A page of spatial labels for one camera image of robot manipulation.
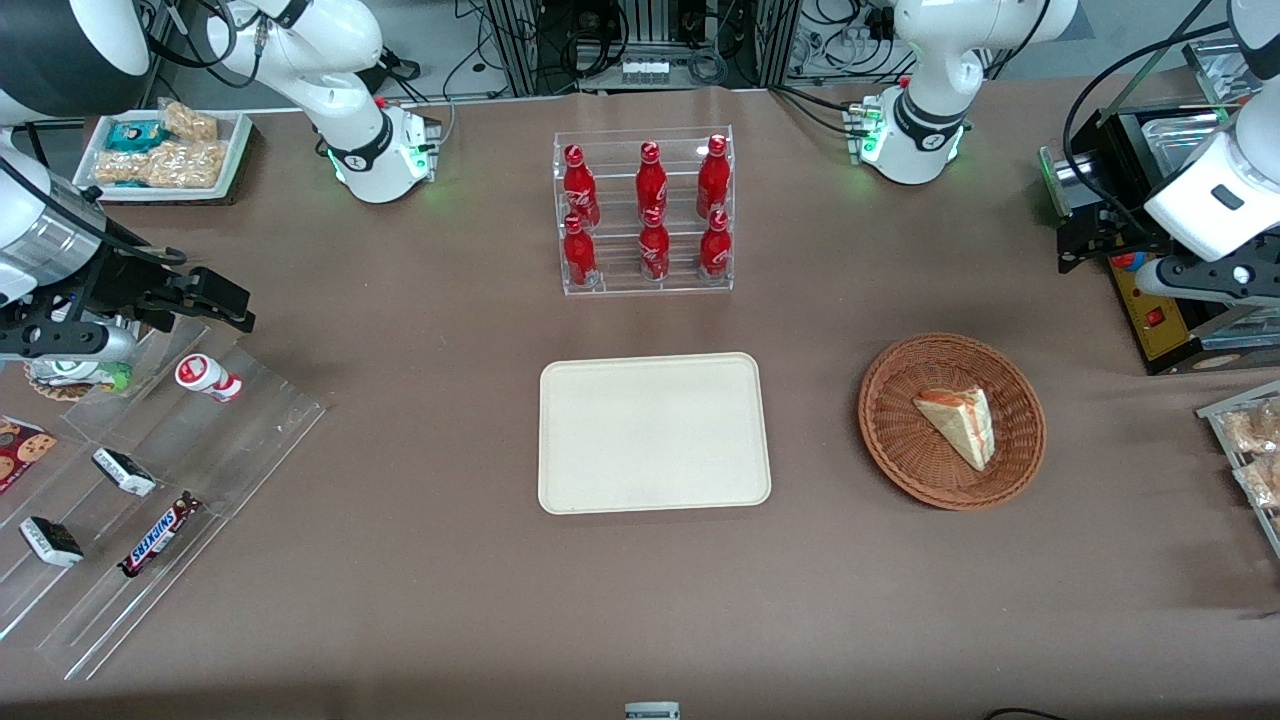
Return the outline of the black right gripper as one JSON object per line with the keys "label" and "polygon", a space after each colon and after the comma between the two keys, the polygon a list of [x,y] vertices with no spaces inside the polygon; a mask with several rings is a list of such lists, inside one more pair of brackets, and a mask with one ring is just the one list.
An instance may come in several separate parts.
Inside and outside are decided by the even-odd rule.
{"label": "black right gripper", "polygon": [[250,292],[207,266],[189,272],[191,297],[186,275],[115,249],[100,249],[73,279],[70,320],[123,315],[169,331],[172,316],[179,314],[221,322],[246,334],[256,325],[255,314],[246,309]]}

